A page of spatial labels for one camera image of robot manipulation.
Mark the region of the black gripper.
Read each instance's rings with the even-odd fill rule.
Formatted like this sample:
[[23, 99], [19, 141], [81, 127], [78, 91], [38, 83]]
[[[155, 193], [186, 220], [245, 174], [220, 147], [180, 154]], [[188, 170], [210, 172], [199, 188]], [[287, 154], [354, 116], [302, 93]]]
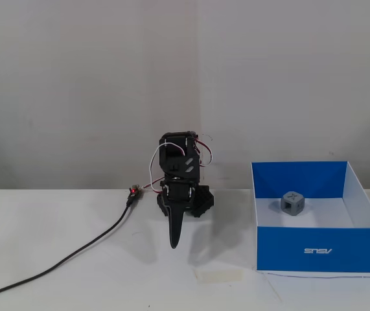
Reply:
[[168, 210], [170, 246], [178, 246], [185, 211], [194, 209], [197, 183], [190, 179], [167, 178], [160, 183], [160, 208]]

